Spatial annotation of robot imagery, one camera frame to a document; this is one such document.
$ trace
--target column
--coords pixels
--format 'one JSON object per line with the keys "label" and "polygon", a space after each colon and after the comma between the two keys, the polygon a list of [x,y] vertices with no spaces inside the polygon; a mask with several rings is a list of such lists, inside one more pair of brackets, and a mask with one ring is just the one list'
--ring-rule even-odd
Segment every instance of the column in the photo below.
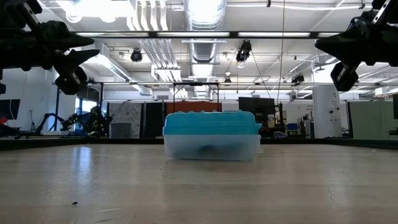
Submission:
{"label": "column", "polygon": [[334,86],[313,89],[315,138],[341,137],[340,94]]}

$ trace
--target translucent plastic bin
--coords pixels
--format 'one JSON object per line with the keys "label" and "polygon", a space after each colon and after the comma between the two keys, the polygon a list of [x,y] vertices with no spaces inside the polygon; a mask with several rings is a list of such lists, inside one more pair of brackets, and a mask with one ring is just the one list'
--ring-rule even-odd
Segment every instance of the translucent plastic bin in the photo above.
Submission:
{"label": "translucent plastic bin", "polygon": [[243,111],[170,114],[164,127],[166,155],[249,161],[260,148],[260,127],[253,114]]}

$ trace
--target wooden table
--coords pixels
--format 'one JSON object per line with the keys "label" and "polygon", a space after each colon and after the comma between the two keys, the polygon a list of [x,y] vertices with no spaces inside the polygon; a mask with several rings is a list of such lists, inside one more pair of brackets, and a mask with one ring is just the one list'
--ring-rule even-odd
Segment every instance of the wooden table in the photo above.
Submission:
{"label": "wooden table", "polygon": [[398,152],[263,145],[252,162],[163,145],[0,152],[1,223],[396,223]]}

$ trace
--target tripod stand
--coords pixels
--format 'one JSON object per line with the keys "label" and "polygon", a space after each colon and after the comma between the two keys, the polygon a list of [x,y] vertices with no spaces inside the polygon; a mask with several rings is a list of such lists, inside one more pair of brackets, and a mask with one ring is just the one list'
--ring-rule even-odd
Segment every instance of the tripod stand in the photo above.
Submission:
{"label": "tripod stand", "polygon": [[33,115],[32,115],[33,110],[29,110],[29,111],[30,111],[30,120],[32,121],[32,126],[30,127],[30,130],[35,133],[36,132],[36,125],[33,122]]}

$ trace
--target blue lid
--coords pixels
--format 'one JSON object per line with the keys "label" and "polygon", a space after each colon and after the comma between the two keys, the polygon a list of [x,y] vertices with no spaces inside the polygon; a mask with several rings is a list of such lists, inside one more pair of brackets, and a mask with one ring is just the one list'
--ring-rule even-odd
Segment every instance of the blue lid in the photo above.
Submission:
{"label": "blue lid", "polygon": [[166,117],[163,134],[258,134],[261,126],[250,112],[179,111]]}

